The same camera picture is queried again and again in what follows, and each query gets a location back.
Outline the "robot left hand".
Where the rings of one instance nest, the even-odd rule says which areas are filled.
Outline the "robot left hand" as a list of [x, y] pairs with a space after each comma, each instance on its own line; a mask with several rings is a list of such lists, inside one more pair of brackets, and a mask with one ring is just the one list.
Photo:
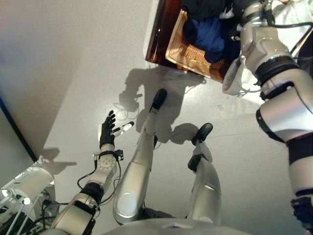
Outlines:
[[99, 135], [99, 147], [101, 148], [105, 144], [114, 145], [114, 140], [116, 137], [127, 132], [134, 126], [134, 122], [130, 121], [119, 127], [115, 126], [115, 114], [114, 111], [109, 111], [105, 121], [100, 126], [100, 135]]

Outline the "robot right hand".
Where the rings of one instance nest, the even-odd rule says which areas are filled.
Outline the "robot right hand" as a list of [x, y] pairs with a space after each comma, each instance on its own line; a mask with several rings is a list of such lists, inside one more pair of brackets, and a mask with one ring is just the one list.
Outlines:
[[246, 9], [246, 0], [223, 0], [220, 19], [240, 18]]

